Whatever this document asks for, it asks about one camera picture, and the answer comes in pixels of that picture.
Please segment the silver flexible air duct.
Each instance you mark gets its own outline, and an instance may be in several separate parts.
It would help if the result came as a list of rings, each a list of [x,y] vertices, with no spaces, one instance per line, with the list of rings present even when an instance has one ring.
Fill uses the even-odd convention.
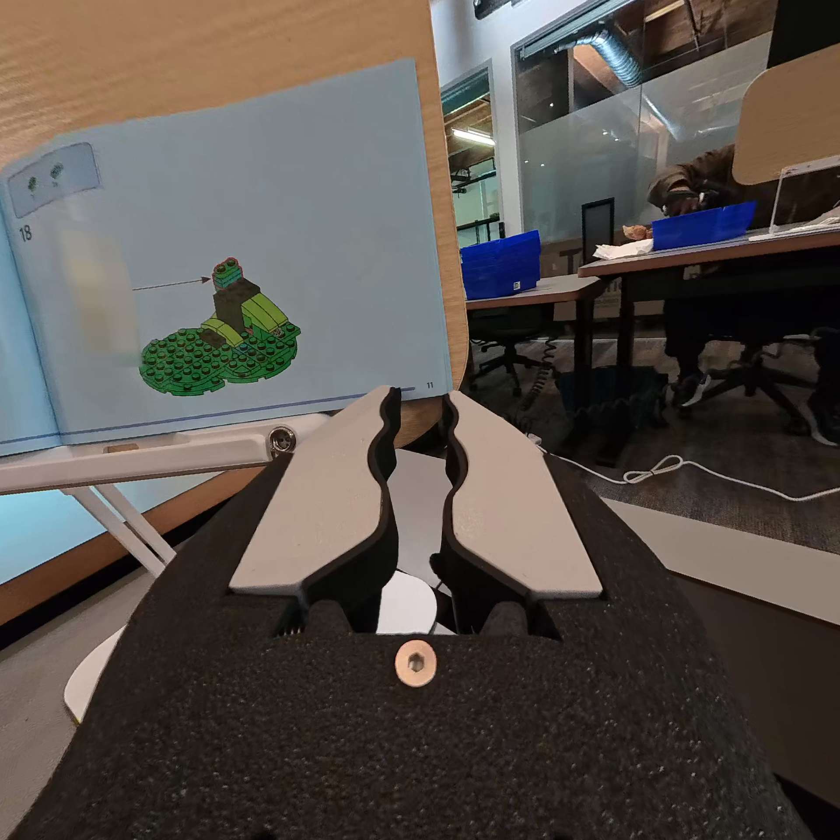
[[[605,89],[618,92],[643,82],[643,70],[622,34],[601,26],[566,38],[553,48],[570,51],[572,60]]]

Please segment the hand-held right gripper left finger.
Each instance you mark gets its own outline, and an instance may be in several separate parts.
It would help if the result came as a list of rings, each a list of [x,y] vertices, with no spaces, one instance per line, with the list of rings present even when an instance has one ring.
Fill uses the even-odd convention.
[[[401,390],[383,385],[299,444],[229,593],[290,598],[305,620],[316,604],[336,602],[355,632],[375,633],[398,560],[388,480],[400,428]]]

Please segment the wooden book stand board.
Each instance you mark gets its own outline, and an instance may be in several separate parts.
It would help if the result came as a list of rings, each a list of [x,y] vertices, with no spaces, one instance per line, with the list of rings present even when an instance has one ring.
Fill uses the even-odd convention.
[[[466,368],[466,301],[429,2],[2,2],[2,170],[66,134],[398,60],[416,70],[455,390]],[[397,446],[436,424],[445,394],[402,394]]]

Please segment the black office chair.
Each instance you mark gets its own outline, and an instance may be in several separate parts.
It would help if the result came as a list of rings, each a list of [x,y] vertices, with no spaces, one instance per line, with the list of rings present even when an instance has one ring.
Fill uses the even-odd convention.
[[[720,342],[735,342],[742,346],[740,356],[730,362],[724,369],[709,369],[707,372],[708,387],[700,395],[699,404],[725,393],[743,389],[745,396],[756,396],[757,392],[765,394],[787,416],[785,432],[794,436],[810,437],[812,428],[804,415],[804,409],[795,405],[782,391],[783,385],[812,391],[816,385],[805,378],[765,365],[765,359],[779,359],[782,350],[771,353],[767,350],[769,343],[746,340],[728,332],[713,332],[710,340]]]
[[[586,260],[593,259],[598,246],[613,245],[614,234],[613,196],[581,205],[581,242]]]
[[[531,369],[538,362],[518,351],[520,344],[536,342],[539,339],[556,340],[563,327],[553,318],[553,304],[532,304],[529,306],[487,308],[468,311],[469,340],[482,353],[490,349],[501,349],[501,355],[490,361],[475,361],[470,352],[466,383],[474,392],[478,379],[497,369],[504,369],[512,382],[512,394],[522,395],[518,367]]]

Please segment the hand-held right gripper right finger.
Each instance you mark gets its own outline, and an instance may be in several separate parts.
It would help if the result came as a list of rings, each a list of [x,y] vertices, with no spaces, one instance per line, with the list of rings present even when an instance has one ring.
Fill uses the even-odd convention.
[[[539,444],[462,392],[444,398],[447,436],[440,548],[458,634],[479,634],[517,604],[530,630],[551,602],[599,599],[603,584]]]

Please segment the long wooden-edged table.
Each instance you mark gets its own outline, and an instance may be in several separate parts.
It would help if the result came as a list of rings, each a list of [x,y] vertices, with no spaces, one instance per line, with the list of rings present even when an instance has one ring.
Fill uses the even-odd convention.
[[[666,354],[679,367],[673,407],[681,415],[764,372],[763,348],[789,335],[813,337],[818,374],[801,406],[769,383],[765,393],[797,433],[838,446],[838,227],[799,237],[744,238],[735,244],[653,250],[593,261],[581,277],[621,280],[616,396],[633,385],[634,304],[663,301]]]
[[[560,302],[573,302],[575,305],[574,326],[574,410],[570,432],[559,446],[553,451],[557,456],[571,456],[581,446],[593,428],[588,414],[592,401],[592,353],[594,335],[594,302],[603,294],[607,287],[606,280],[595,277],[580,277],[579,275],[554,276],[538,281],[535,288],[519,291],[505,297],[480,298],[467,300],[467,312],[480,310],[501,310],[519,307],[540,307],[541,318],[553,321],[552,307]],[[503,366],[513,376],[521,395],[521,388],[515,375],[515,364],[531,367],[536,364],[525,356],[514,351],[515,341],[512,336],[502,337],[500,341],[490,337],[479,339],[476,332],[475,341],[485,341],[498,344],[504,349],[503,355],[492,362],[478,365],[473,361],[471,350],[468,350],[467,371],[465,382],[474,391],[478,378],[496,368]]]

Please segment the small wooden stand board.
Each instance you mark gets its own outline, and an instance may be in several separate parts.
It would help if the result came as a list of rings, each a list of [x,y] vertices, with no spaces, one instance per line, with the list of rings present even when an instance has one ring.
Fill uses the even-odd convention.
[[[742,100],[732,175],[742,185],[839,154],[839,45],[767,69]]]

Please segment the grey wooden-edged table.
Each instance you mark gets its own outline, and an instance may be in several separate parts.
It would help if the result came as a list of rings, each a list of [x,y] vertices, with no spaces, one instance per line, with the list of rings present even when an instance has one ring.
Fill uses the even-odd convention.
[[[192,522],[211,515],[258,473],[249,468],[148,479],[118,489],[160,535],[176,543]],[[2,625],[44,610],[79,585],[111,582],[138,566],[73,497],[58,490],[2,497]]]

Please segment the white acrylic stand base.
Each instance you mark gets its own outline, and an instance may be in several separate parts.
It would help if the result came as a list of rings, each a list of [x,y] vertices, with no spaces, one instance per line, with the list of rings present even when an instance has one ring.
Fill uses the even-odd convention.
[[[2,457],[2,498],[59,490],[89,512],[142,566],[156,577],[175,556],[163,537],[117,485],[220,471],[256,468],[291,455],[332,420],[324,414],[293,416],[192,432],[162,434],[108,444],[59,446]],[[435,591],[399,570],[385,586],[378,634],[432,632]],[[102,671],[124,627],[85,657],[68,679],[64,703],[81,723]]]

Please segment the blue storage bin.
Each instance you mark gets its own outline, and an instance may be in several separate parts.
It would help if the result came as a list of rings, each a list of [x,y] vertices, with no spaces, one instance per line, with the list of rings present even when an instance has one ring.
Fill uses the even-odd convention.
[[[664,217],[652,224],[653,251],[692,248],[741,238],[751,228],[757,202]]]
[[[468,301],[505,298],[534,289],[541,278],[538,230],[460,250]]]

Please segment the instruction booklet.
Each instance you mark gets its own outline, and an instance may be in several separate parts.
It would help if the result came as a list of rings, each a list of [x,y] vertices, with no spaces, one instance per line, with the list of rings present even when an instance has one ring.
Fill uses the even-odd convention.
[[[453,385],[414,63],[2,170],[2,455]]]

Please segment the black wall screen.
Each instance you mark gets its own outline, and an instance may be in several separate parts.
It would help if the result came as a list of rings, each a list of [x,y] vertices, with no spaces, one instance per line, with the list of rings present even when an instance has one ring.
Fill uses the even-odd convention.
[[[779,1],[767,68],[839,43],[839,1]]]

